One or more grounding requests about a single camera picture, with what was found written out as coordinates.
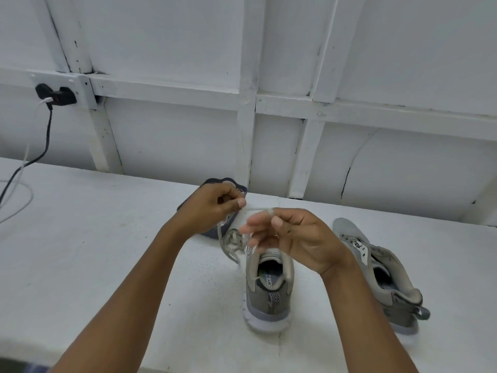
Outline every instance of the gray sneaker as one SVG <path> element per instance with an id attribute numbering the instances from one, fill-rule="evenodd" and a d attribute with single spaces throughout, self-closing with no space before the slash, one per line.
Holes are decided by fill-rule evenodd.
<path id="1" fill-rule="evenodd" d="M 244 318 L 255 331 L 277 333 L 290 325 L 293 260 L 278 249 L 246 249 Z"/>
<path id="2" fill-rule="evenodd" d="M 348 219 L 336 219 L 333 232 L 354 253 L 376 300 L 401 342 L 413 343 L 419 332 L 418 320 L 429 319 L 430 311 L 422 306 L 421 292 L 413 287 L 399 259 L 390 250 L 370 244 L 368 238 Z"/>

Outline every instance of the person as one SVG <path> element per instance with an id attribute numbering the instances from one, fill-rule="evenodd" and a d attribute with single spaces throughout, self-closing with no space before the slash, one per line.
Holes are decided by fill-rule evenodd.
<path id="1" fill-rule="evenodd" d="M 198 188 L 165 223 L 126 279 L 78 335 L 52 373 L 137 372 L 174 261 L 186 240 L 205 232 L 246 201 L 230 184 Z M 347 368 L 417 372 L 389 326 L 351 252 L 304 209 L 259 212 L 240 228 L 250 246 L 279 248 L 321 276 L 337 322 Z"/>

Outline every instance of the fingernail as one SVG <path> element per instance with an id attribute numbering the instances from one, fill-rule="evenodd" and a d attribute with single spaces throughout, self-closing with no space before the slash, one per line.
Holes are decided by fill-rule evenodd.
<path id="1" fill-rule="evenodd" d="M 283 220 L 280 219 L 278 216 L 274 216 L 271 219 L 271 224 L 276 228 L 280 228 L 283 225 Z"/>

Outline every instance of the table surface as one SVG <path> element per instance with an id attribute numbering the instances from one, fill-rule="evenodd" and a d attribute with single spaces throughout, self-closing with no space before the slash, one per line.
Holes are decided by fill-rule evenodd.
<path id="1" fill-rule="evenodd" d="M 18 165 L 0 159 L 3 177 Z M 53 364 L 195 187 L 46 164 L 27 168 L 22 181 L 34 200 L 0 225 L 0 356 Z M 28 196 L 19 186 L 0 216 Z M 394 251 L 432 311 L 407 349 L 418 369 L 494 371 L 497 228 L 253 193 L 247 202 L 307 208 L 328 225 L 351 219 L 371 243 Z M 218 242 L 191 238 L 172 270 L 144 371 L 346 371 L 318 275 L 296 264 L 292 326 L 271 336 L 244 323 L 244 279 Z"/>

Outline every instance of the black power adapter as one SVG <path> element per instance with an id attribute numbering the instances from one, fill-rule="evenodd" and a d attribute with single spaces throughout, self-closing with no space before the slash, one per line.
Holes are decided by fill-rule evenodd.
<path id="1" fill-rule="evenodd" d="M 51 87 L 49 87 L 45 83 L 39 83 L 35 87 L 36 94 L 40 99 L 45 99 L 48 97 L 52 97 L 53 101 L 48 102 L 47 106 L 55 105 L 55 106 L 67 106 L 69 104 L 75 104 L 78 101 L 76 100 L 75 94 L 68 87 L 61 87 L 57 91 L 53 91 Z"/>

